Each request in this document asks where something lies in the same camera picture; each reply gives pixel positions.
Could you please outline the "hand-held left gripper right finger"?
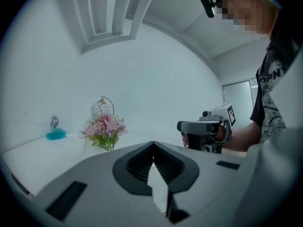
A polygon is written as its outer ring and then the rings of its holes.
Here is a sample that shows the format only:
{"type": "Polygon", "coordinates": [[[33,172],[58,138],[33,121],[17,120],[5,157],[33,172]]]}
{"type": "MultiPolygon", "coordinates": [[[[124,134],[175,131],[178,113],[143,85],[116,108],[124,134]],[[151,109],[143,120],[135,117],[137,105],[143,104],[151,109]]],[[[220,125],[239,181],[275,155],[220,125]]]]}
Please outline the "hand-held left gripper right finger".
{"type": "Polygon", "coordinates": [[[234,223],[242,191],[232,180],[241,157],[204,153],[154,142],[153,160],[168,187],[171,223],[234,223]]]}

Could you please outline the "black table control panel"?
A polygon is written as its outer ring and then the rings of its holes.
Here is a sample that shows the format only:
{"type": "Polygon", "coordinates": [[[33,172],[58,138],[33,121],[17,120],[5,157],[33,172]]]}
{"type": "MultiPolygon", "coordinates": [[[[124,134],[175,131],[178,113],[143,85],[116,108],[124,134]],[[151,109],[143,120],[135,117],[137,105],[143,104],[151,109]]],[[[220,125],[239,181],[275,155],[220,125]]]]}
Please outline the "black table control panel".
{"type": "Polygon", "coordinates": [[[30,195],[30,191],[13,175],[13,173],[11,173],[11,179],[17,189],[21,190],[26,196],[30,195]]]}

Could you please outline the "silver drink can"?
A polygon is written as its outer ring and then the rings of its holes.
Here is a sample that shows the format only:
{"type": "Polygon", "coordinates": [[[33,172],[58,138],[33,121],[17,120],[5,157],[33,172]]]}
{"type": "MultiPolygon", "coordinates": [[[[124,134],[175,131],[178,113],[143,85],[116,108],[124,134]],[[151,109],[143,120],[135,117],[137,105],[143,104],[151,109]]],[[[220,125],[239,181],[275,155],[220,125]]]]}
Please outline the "silver drink can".
{"type": "Polygon", "coordinates": [[[53,132],[54,129],[59,125],[59,117],[57,115],[53,115],[50,121],[50,132],[53,132]]]}

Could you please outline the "blue feather duster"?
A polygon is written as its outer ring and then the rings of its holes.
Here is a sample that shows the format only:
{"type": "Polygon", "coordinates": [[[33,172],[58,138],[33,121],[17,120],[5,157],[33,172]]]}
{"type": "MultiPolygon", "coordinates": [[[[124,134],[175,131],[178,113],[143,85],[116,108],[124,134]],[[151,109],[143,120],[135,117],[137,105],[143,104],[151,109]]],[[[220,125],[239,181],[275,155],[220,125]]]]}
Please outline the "blue feather duster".
{"type": "Polygon", "coordinates": [[[76,137],[78,137],[78,135],[67,133],[65,130],[63,130],[61,128],[55,128],[52,132],[47,133],[45,135],[45,137],[48,140],[60,140],[60,139],[64,139],[64,138],[76,138],[76,137]]]}

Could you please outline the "person's right hand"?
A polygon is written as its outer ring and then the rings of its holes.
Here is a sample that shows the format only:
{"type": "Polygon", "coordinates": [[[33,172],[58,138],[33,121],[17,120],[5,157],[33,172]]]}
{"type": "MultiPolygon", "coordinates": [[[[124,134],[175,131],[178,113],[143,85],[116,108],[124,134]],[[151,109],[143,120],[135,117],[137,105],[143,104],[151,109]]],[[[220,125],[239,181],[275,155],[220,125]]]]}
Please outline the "person's right hand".
{"type": "Polygon", "coordinates": [[[225,142],[226,138],[226,129],[222,125],[218,125],[217,133],[215,135],[215,139],[218,142],[225,142]]]}

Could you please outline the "frosted glass partition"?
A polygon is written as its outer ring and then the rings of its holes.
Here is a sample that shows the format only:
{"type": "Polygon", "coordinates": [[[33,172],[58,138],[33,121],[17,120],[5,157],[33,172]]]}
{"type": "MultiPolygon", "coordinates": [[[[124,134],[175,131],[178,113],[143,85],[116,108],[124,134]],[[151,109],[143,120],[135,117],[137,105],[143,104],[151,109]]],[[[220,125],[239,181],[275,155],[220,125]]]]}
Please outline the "frosted glass partition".
{"type": "Polygon", "coordinates": [[[247,105],[253,109],[258,92],[256,78],[223,85],[223,100],[233,105],[247,105]]]}

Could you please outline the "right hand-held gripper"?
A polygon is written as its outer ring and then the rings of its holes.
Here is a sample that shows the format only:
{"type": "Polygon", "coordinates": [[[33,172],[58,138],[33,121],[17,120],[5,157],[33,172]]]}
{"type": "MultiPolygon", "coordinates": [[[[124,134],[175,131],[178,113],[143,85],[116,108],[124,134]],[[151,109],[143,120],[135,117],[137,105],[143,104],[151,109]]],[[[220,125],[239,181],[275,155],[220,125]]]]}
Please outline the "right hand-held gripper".
{"type": "Polygon", "coordinates": [[[222,144],[229,141],[236,119],[231,104],[219,106],[215,109],[203,111],[198,121],[179,121],[177,130],[185,133],[188,148],[208,153],[222,153],[222,144]],[[218,125],[226,129],[225,142],[215,139],[218,125]]]}

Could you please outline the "person's black printed t-shirt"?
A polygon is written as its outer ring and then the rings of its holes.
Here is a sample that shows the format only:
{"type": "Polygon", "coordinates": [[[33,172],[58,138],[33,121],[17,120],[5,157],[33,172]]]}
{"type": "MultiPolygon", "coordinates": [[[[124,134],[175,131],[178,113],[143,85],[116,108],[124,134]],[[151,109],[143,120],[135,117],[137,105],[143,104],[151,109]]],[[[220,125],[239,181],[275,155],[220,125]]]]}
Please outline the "person's black printed t-shirt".
{"type": "Polygon", "coordinates": [[[260,143],[285,129],[282,116],[269,94],[286,74],[302,40],[302,34],[288,23],[275,23],[265,58],[256,73],[258,93],[250,117],[261,128],[260,143]]]}

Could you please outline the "person's right forearm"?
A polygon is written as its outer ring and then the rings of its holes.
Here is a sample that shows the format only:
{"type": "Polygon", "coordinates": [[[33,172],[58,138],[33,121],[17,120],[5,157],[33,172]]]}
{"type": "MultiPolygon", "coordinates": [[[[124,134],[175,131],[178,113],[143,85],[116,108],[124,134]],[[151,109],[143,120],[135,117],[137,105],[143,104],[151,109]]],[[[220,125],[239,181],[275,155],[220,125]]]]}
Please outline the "person's right forearm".
{"type": "Polygon", "coordinates": [[[250,146],[259,142],[261,128],[252,122],[242,129],[234,129],[229,141],[223,143],[222,147],[228,150],[247,152],[250,146]]]}

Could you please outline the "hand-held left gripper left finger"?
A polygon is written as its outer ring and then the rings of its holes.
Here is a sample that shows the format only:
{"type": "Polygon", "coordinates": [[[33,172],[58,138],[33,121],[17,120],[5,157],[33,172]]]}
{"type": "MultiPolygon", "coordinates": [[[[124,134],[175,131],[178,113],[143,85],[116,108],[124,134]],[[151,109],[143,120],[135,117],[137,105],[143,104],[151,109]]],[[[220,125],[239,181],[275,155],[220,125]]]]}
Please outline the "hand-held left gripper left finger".
{"type": "Polygon", "coordinates": [[[161,183],[151,160],[127,169],[143,144],[82,160],[35,197],[46,227],[170,227],[155,205],[148,180],[161,183]]]}

